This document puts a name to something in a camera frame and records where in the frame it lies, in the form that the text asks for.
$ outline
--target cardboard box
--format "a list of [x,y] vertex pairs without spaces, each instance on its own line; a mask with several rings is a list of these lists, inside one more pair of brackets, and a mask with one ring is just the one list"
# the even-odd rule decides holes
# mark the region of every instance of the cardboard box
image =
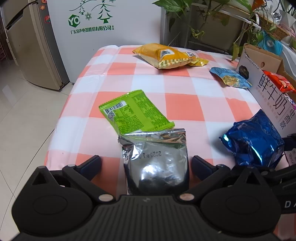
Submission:
[[[246,77],[252,84],[249,91],[281,137],[287,137],[289,134],[296,133],[295,110],[289,100],[263,73],[263,70],[286,77],[296,88],[296,81],[285,72],[281,57],[258,47],[245,44],[236,72]],[[296,102],[296,94],[289,93],[289,96]],[[285,154],[290,165],[296,164],[296,148],[285,152]]]

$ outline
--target red snack package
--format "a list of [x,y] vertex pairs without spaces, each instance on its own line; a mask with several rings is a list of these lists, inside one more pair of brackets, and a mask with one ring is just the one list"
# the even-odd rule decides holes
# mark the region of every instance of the red snack package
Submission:
[[293,87],[293,85],[284,77],[279,74],[271,73],[268,71],[263,71],[264,74],[266,74],[267,77],[270,78],[270,80],[275,84],[275,86],[282,92],[282,93],[288,93],[288,92],[295,92],[296,90]]

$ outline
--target refrigerator magnet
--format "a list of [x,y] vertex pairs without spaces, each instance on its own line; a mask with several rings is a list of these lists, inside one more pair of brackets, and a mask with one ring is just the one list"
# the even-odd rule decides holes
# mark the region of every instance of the refrigerator magnet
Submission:
[[46,23],[50,23],[50,16],[49,15],[45,16],[44,21]]

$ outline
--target checkered tablecloth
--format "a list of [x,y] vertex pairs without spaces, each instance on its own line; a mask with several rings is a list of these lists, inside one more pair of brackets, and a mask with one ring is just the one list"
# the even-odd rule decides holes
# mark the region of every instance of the checkered tablecloth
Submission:
[[[199,155],[213,165],[232,168],[233,155],[219,136],[234,122],[251,118],[260,106],[248,90],[225,86],[209,69],[235,70],[237,62],[227,55],[197,51],[196,55],[209,60],[207,65],[158,70],[132,53],[136,47],[103,47],[86,65],[54,130],[45,159],[48,169],[79,165],[99,155],[102,172],[92,181],[113,195],[125,194],[121,145],[98,106],[138,89],[175,122],[176,128],[186,129],[189,160]],[[190,181],[193,186],[198,179],[190,173]],[[275,232],[280,237],[294,236],[294,215],[282,215]]]

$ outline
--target wicker basket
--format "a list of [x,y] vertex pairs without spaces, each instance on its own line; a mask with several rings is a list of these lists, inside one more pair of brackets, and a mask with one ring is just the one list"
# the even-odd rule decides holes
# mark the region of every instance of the wicker basket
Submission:
[[275,30],[272,31],[272,33],[269,31],[269,29],[272,26],[272,21],[268,20],[267,17],[263,18],[259,15],[260,18],[260,27],[264,29],[270,36],[274,37],[275,39],[281,41],[284,37],[289,36],[289,33],[287,33],[283,28],[280,26],[277,26]]

